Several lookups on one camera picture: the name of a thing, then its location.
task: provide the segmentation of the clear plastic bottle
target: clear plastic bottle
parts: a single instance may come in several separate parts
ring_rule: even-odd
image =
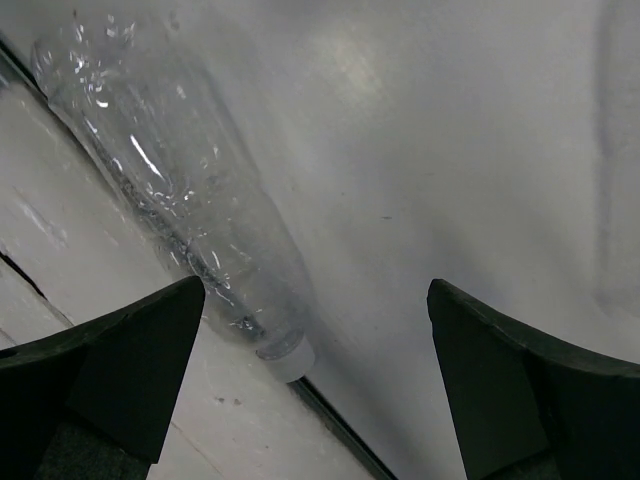
[[[295,274],[295,244],[201,64],[161,23],[107,15],[38,40],[32,67],[166,266],[202,278],[211,326],[279,379],[304,375],[314,361],[300,322],[306,273]]]

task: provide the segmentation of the plastic bottle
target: plastic bottle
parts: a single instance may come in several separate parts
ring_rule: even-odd
[[[314,362],[300,322],[308,285],[279,275],[301,268],[298,252],[201,64],[161,23],[107,15],[38,40],[32,67],[165,265],[203,279],[210,325],[280,380],[304,375]]]

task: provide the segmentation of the white bottle cap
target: white bottle cap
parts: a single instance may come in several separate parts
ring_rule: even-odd
[[[263,360],[276,380],[283,383],[295,382],[305,376],[315,361],[316,354],[306,336],[303,336],[296,348],[284,357]]]

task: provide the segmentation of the white wall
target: white wall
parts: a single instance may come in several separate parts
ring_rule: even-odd
[[[3,5],[0,29],[26,55],[95,3]],[[463,475],[425,312],[434,277],[640,360],[640,330],[592,295],[604,2],[144,5],[173,10],[203,54],[305,257],[324,320],[311,378],[400,478]]]

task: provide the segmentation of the dark edge strip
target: dark edge strip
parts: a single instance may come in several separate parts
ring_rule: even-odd
[[[307,377],[302,377],[288,385],[375,480],[397,480],[391,470],[382,463],[382,460],[367,446]]]

